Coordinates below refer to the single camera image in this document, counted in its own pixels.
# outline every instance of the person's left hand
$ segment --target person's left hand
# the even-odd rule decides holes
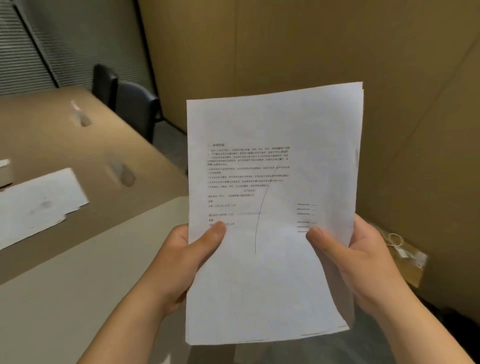
[[[226,231],[218,221],[188,245],[188,225],[173,228],[138,282],[158,299],[162,315],[173,313],[185,300],[198,268],[217,249]]]

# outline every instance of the skin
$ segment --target skin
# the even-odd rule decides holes
[[[188,245],[188,226],[175,227],[78,363],[146,364],[161,322],[185,300],[196,272],[225,232],[225,225],[217,222]],[[473,363],[408,288],[375,228],[356,216],[350,247],[319,228],[306,237],[339,267],[358,305],[387,336],[398,363]]]

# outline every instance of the conference table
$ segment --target conference table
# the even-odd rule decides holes
[[[0,251],[0,361],[75,363],[168,232],[188,222],[187,177],[77,86],[0,98],[7,158],[14,185],[72,168],[89,203]],[[113,165],[134,178],[116,179]],[[152,362],[186,363],[184,332],[183,308],[162,325]]]

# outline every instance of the person's left forearm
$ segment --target person's left forearm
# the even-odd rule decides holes
[[[161,297],[140,281],[122,299],[78,364],[146,364],[165,314]]]

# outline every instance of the brown wall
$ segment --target brown wall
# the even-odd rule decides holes
[[[428,298],[480,321],[479,0],[139,2],[164,113],[184,130],[190,98],[363,81],[358,212],[431,255]]]

